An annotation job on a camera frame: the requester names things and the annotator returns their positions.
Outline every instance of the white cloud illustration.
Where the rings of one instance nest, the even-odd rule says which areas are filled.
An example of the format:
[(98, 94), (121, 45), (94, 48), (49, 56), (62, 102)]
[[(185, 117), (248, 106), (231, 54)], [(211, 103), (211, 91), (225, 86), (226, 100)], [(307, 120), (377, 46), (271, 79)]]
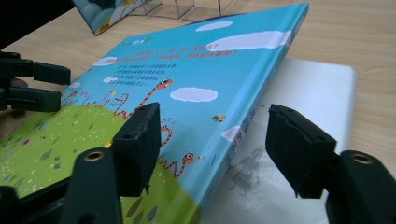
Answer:
[(179, 101), (209, 102), (218, 97), (218, 93), (212, 90), (199, 88), (180, 88), (171, 93), (171, 97)]
[(69, 85), (70, 88), (78, 88), (79, 86), (81, 86), (81, 84), (79, 82), (72, 82)]
[(200, 32), (200, 31), (209, 31), (209, 30), (216, 30), (224, 27), (231, 26), (233, 24), (232, 21), (217, 21), (210, 23), (208, 25), (201, 26), (197, 28), (195, 31)]
[(232, 142), (235, 139), (240, 129), (241, 129), (240, 126), (233, 126), (231, 129), (223, 132), (221, 136), (225, 138), (227, 141)]
[(116, 77), (106, 77), (105, 79), (103, 79), (103, 81), (104, 81), (105, 83), (110, 83), (110, 82), (113, 82), (113, 81), (115, 81), (115, 80), (117, 80)]
[(102, 59), (99, 59), (96, 63), (93, 64), (93, 66), (106, 66), (113, 64), (117, 61), (117, 58), (115, 57), (105, 57)]
[(244, 35), (234, 35), (216, 40), (208, 46), (210, 51), (235, 49), (274, 49), (281, 45), (289, 45), (291, 32), (266, 31)]

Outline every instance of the illustrated book cover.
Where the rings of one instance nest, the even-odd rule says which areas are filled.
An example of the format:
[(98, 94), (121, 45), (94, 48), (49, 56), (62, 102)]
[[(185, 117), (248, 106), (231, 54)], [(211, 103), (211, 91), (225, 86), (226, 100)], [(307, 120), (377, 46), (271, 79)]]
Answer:
[(162, 147), (149, 194), (121, 198), (124, 223), (198, 223), (276, 77), (307, 3), (129, 36), (0, 141), (0, 185), (20, 197), (70, 176), (75, 158), (158, 102)]
[(72, 0), (81, 17), (95, 35), (128, 16), (147, 0)]

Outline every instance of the book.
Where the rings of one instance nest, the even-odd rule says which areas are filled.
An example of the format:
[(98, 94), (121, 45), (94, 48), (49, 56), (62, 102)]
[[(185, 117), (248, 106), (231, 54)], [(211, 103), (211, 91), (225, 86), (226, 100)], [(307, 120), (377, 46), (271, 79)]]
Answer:
[(357, 82), (350, 66), (286, 58), (201, 224), (329, 223), (327, 192), (319, 200), (296, 198), (266, 152), (269, 107), (299, 111), (337, 141), (335, 152), (340, 154), (350, 148)]
[(72, 0), (95, 35), (122, 20), (146, 0)]
[(0, 142), (0, 185), (20, 197), (70, 176), (141, 105), (161, 105), (149, 194), (121, 198), (125, 223), (197, 223), (297, 35), (307, 3), (126, 37)]

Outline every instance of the wooden table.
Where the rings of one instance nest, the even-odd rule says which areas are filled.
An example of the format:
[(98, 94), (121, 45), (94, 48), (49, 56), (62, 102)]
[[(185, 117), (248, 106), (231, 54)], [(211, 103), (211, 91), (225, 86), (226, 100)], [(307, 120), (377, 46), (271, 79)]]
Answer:
[[(195, 0), (195, 3), (203, 1), (208, 0)], [(233, 12), (294, 2), (239, 0)], [(309, 3), (308, 16), (288, 57), (346, 64), (356, 70), (359, 83), (351, 148), (379, 158), (396, 176), (396, 4), (393, 0), (312, 0)], [(73, 8), (3, 51), (16, 51), (22, 58), (69, 67), (74, 79), (125, 36), (184, 24), (187, 22), (133, 16), (95, 36)], [(26, 80), (32, 87), (63, 88)], [(30, 114), (1, 112), (0, 138)]]

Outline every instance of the table surface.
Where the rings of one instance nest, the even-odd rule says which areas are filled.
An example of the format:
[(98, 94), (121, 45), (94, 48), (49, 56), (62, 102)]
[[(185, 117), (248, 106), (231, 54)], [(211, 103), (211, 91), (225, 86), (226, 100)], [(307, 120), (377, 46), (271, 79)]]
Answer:
[[(198, 6), (205, 1), (195, 0)], [(233, 13), (284, 6), (289, 0), (239, 0)], [(310, 10), (288, 57), (350, 65), (358, 74), (351, 149), (379, 158), (396, 176), (396, 4), (393, 0), (309, 1)], [(79, 76), (128, 35), (187, 24), (187, 21), (130, 16), (95, 36), (73, 8), (3, 51), (54, 63)], [(31, 87), (63, 87), (25, 79)], [(0, 112), (0, 138), (32, 112)]]

